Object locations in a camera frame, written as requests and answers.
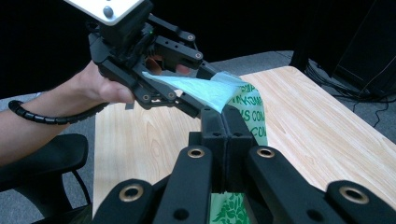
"human arm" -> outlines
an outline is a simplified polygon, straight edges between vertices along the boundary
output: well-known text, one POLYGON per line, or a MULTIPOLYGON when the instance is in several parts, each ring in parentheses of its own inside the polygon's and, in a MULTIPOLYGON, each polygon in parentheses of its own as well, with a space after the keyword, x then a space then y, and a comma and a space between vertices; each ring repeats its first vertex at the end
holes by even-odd
MULTIPOLYGON (((131 91, 102 77, 94 63, 51 91, 21 105, 49 117, 66 117, 84 112, 104 102, 131 103, 131 91)), ((48 143, 66 125, 39 124, 10 110, 0 112, 0 166, 17 161, 48 143)))

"gray carpet floor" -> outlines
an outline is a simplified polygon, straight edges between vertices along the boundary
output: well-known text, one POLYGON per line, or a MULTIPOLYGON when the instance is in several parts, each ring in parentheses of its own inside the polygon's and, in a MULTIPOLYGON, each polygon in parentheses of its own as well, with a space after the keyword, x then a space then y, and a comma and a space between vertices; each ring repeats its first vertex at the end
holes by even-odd
MULTIPOLYGON (((290 63, 292 51, 271 51, 245 57, 235 58, 223 62, 213 63, 217 68, 231 72, 235 75, 244 75, 262 70, 286 66, 290 63)), ((318 73, 331 81, 338 82, 328 78, 328 76, 318 69, 314 62, 311 62, 318 73)), ((323 87, 330 94, 338 94, 334 89, 323 87)), ((19 100, 28 101, 33 99, 35 94, 18 96, 19 100)), ((7 103, 10 100, 0 100, 0 110, 7 108, 7 103)), ((357 104, 356 102, 349 102, 348 100, 340 100, 347 108, 355 111, 355 113, 364 119, 367 123, 374 126, 378 122, 375 114, 378 110, 386 107, 385 104, 357 104)), ((396 143, 396 104, 389 104, 386 111, 377 112, 380 121, 375 128, 384 134, 393 143, 396 143)), ((93 154, 94 154, 94 117, 86 119, 82 122, 72 125, 64 133, 81 133, 87 136, 90 144, 90 152, 86 165, 78 170, 82 179, 84 180, 88 191, 92 197, 93 187, 93 154)), ((74 207, 85 204, 85 199, 76 179, 70 175, 64 175, 64 187, 66 193, 74 207)), ((23 198, 18 192, 8 190, 0 193, 0 224, 5 223, 31 223, 41 219, 41 214, 23 198)))

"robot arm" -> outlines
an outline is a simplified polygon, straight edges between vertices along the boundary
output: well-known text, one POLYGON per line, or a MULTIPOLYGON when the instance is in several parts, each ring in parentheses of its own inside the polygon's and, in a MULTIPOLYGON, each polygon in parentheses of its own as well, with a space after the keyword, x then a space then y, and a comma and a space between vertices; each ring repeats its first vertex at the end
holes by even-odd
POLYGON ((217 73, 203 59, 195 45, 195 36, 150 14, 149 0, 103 1, 93 4, 83 0, 66 2, 97 19, 98 29, 90 34, 92 60, 104 77, 128 87, 145 109, 175 106, 192 117, 199 117, 199 102, 168 86, 143 76, 149 72, 147 57, 162 56, 163 69, 176 72, 178 64, 198 70, 197 77, 209 79, 217 73))

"finger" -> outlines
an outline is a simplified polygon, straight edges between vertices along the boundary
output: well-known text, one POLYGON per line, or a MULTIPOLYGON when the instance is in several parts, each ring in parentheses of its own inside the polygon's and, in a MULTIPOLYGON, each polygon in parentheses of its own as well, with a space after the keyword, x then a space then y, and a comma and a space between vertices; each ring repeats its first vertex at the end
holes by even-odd
POLYGON ((181 64, 176 65, 176 70, 177 70, 180 74, 183 74, 183 75, 188 75, 189 72, 190 72, 190 68, 188 68, 188 67, 186 67, 186 66, 184 66, 184 65, 181 65, 181 64))
POLYGON ((155 62, 153 58, 146 59, 146 67, 151 73, 155 75, 159 75, 162 71, 161 67, 157 64, 157 62, 155 62))
POLYGON ((154 55, 154 56, 152 56, 150 58, 154 59, 155 61, 162 61, 163 60, 163 56, 161 56, 161 55, 154 55))

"black speaker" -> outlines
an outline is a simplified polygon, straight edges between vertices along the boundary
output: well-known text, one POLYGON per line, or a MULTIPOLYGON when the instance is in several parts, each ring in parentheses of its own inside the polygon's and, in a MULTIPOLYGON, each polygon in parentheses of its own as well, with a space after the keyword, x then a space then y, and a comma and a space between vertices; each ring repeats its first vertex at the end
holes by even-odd
POLYGON ((396 91, 396 1, 376 0, 336 67, 361 91, 396 91))

